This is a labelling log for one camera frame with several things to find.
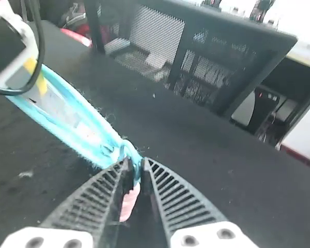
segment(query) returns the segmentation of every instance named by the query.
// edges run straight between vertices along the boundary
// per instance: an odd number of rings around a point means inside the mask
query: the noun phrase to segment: yellow tag
[[[28,71],[28,73],[32,74],[35,70],[37,61],[33,58],[29,58],[25,63],[24,63],[24,68]],[[40,72],[36,85],[39,89],[39,93],[41,96],[45,95],[47,92],[47,83],[45,78],[42,75],[42,72]]]

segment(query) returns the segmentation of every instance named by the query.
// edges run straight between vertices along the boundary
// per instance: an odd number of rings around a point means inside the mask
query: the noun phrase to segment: black table surface
[[[45,64],[140,150],[209,198],[260,247],[310,247],[310,169],[43,22]],[[31,178],[20,178],[33,171]],[[0,243],[36,226],[94,171],[0,96]]]

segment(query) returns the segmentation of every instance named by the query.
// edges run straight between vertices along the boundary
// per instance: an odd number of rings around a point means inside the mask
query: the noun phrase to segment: pink object
[[[132,213],[133,207],[135,205],[136,199],[140,193],[140,183],[138,182],[134,186],[133,190],[130,190],[128,194],[123,197],[122,209],[120,211],[119,221],[126,221]]]

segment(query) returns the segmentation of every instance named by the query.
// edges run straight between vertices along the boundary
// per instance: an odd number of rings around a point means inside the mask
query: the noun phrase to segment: screw hole
[[[82,243],[80,240],[78,239],[72,239],[69,240],[65,245],[64,248],[81,248],[82,247]]]
[[[221,229],[217,232],[217,235],[220,239],[234,239],[236,237],[229,229]]]
[[[186,235],[182,238],[182,245],[193,247],[198,245],[198,241],[194,236]]]
[[[43,243],[43,238],[36,237],[36,238],[30,239],[28,243],[26,244],[25,248],[39,248],[41,247],[42,243]]]

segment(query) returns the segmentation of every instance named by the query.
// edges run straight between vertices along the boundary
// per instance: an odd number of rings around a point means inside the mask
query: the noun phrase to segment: light blue fabric
[[[140,179],[142,157],[131,142],[122,139],[105,118],[62,77],[45,65],[42,65],[42,73],[48,83],[82,117],[83,123],[91,127],[101,137],[100,147],[95,147],[92,143],[81,138],[76,133],[76,129],[48,115],[23,96],[7,96],[7,98],[34,121],[91,161],[94,166],[106,169],[124,157],[130,157],[135,169],[134,183],[136,184]]]

